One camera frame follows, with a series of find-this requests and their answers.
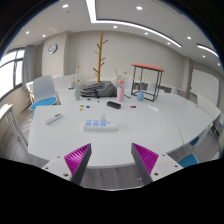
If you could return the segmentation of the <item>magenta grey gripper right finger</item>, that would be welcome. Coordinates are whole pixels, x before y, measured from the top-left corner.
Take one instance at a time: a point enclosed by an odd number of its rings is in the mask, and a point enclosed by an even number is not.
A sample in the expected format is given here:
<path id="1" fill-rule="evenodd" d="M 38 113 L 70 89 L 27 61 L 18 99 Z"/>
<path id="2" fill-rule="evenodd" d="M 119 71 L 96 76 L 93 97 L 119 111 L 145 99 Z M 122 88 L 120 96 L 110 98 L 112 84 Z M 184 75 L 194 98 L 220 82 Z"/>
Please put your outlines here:
<path id="1" fill-rule="evenodd" d="M 159 155 L 136 143 L 133 143 L 131 146 L 131 154 L 134 158 L 143 184 L 147 185 L 152 183 L 151 172 Z"/>

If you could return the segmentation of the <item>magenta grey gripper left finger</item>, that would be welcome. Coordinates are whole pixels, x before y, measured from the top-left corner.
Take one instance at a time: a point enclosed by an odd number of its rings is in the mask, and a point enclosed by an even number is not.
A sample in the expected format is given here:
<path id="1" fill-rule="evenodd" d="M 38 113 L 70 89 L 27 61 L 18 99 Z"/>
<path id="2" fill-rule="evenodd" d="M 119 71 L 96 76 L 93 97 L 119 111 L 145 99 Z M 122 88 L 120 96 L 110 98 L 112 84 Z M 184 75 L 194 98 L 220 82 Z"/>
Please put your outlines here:
<path id="1" fill-rule="evenodd" d="M 81 183 L 91 154 L 91 144 L 86 144 L 64 157 L 64 160 L 72 174 L 71 181 L 74 184 L 79 185 Z"/>

